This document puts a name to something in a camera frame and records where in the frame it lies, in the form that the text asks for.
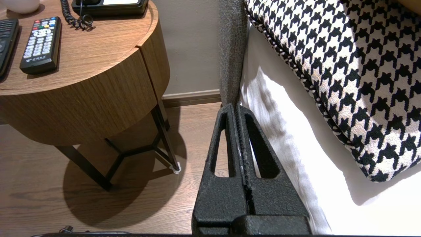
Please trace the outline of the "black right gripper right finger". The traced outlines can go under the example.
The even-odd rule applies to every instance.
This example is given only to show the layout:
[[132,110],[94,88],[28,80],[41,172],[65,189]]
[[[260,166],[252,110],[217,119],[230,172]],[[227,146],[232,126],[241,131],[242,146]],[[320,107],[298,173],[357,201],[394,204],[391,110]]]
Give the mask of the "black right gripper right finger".
[[254,215],[303,216],[308,211],[253,112],[236,107],[246,197]]

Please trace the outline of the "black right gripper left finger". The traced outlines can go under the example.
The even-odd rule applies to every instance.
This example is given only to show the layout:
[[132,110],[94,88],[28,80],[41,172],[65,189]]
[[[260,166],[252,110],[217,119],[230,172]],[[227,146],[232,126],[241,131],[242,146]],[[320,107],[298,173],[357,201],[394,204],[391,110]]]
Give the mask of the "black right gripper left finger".
[[[228,177],[215,174],[221,132],[225,132]],[[220,108],[215,121],[204,171],[191,218],[194,235],[230,235],[233,221],[248,206],[238,151],[238,133],[232,104]]]

